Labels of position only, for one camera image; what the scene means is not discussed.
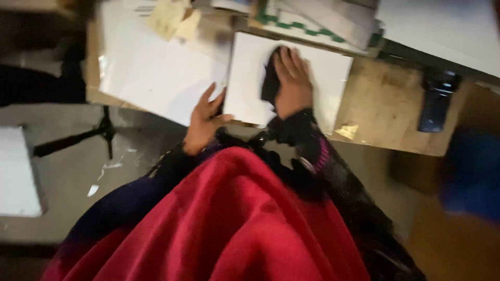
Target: floor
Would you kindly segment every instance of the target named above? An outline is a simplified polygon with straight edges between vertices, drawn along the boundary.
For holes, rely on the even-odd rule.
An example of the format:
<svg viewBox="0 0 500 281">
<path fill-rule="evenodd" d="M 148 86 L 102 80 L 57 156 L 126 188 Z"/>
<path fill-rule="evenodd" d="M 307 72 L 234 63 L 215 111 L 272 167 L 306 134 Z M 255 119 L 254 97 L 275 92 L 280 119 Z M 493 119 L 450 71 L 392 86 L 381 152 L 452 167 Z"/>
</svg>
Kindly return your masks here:
<svg viewBox="0 0 500 281">
<path fill-rule="evenodd" d="M 59 64 L 50 62 L 50 52 L 24 53 L 4 63 L 58 74 Z M 108 160 L 106 143 L 100 137 L 87 139 L 51 155 L 35 158 L 33 166 L 46 212 L 39 218 L 0 217 L 0 242 L 59 243 L 75 221 L 98 199 L 120 185 L 145 174 L 158 157 L 181 141 L 186 128 L 151 113 L 111 108 L 118 129 L 113 140 L 114 158 Z M 102 116 L 99 105 L 25 105 L 0 108 L 0 126 L 24 125 L 29 143 L 42 144 L 95 127 Z M 229 132 L 249 138 L 258 130 L 229 126 Z M 388 176 L 391 150 L 343 142 L 333 146 L 350 165 L 380 208 L 394 220 L 396 231 L 408 236 L 421 195 Z M 286 145 L 268 143 L 284 161 L 294 152 Z M 103 169 L 105 165 L 122 164 Z M 97 192 L 88 197 L 92 185 Z"/>
</svg>

